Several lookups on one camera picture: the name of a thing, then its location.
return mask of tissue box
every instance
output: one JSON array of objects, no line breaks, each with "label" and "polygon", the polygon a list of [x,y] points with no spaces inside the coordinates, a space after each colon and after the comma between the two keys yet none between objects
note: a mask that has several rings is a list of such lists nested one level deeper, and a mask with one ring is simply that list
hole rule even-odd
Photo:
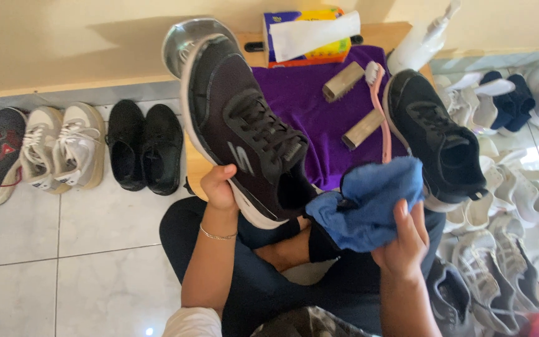
[{"label": "tissue box", "polygon": [[311,50],[305,55],[296,57],[288,61],[276,62],[274,47],[270,35],[270,24],[272,23],[298,20],[335,20],[342,15],[344,15],[344,12],[340,8],[322,11],[264,13],[265,56],[268,68],[275,68],[278,66],[324,64],[344,61],[344,59],[348,55],[348,51],[350,50],[351,46],[349,38],[343,38],[340,41],[326,44],[323,47]]}]

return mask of bracelet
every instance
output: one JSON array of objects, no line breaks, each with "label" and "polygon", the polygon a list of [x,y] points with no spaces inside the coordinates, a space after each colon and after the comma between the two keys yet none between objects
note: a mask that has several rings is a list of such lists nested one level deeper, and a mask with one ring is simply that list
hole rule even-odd
[{"label": "bracelet", "polygon": [[228,235],[228,236],[217,236],[217,235],[212,235],[212,234],[209,234],[205,231],[205,229],[203,229],[203,222],[199,224],[199,229],[203,232],[203,234],[205,234],[207,237],[210,237],[212,239],[215,239],[215,240],[230,240],[234,237],[236,237],[236,235],[238,234],[238,230],[236,230],[236,233],[232,234],[232,235]]}]

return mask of metal bowl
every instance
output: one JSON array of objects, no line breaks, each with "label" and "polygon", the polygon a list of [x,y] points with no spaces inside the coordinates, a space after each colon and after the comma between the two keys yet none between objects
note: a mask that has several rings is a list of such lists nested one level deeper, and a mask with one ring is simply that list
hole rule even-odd
[{"label": "metal bowl", "polygon": [[179,79],[186,59],[197,41],[207,35],[218,33],[226,35],[230,41],[239,46],[236,35],[212,17],[199,17],[173,25],[165,35],[161,48],[162,60],[166,68]]}]

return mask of tissue paper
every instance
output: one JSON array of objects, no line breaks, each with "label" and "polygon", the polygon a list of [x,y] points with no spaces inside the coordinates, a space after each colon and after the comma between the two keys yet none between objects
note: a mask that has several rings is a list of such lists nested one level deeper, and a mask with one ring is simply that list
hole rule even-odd
[{"label": "tissue paper", "polygon": [[277,62],[299,57],[326,44],[361,33],[357,11],[336,20],[290,21],[269,25]]}]

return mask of hand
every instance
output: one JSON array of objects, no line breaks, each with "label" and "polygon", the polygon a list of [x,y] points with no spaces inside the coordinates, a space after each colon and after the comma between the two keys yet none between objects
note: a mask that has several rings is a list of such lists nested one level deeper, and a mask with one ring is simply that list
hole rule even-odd
[{"label": "hand", "polygon": [[238,211],[228,179],[236,174],[236,165],[214,166],[201,179],[201,188],[209,198],[208,206],[222,211]]},{"label": "hand", "polygon": [[423,202],[415,204],[409,214],[407,200],[401,199],[394,206],[393,212],[397,238],[373,250],[371,256],[387,276],[398,280],[422,277],[421,262],[430,245],[430,237],[425,229]]}]

